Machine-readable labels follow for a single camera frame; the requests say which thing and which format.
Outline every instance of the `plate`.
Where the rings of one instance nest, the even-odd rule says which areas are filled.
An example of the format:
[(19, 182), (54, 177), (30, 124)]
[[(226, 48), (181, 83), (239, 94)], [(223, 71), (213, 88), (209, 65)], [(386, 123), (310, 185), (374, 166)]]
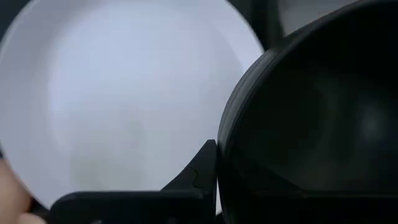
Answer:
[(1, 44), (5, 156), (47, 208), (77, 190), (160, 190), (216, 138), (260, 54), (221, 0), (32, 1)]

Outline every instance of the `human hand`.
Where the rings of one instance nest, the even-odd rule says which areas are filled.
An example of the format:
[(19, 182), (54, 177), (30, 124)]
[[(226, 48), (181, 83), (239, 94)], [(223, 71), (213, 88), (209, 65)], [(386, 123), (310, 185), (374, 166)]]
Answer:
[(32, 197), (0, 158), (0, 224), (45, 224), (27, 213), (31, 203)]

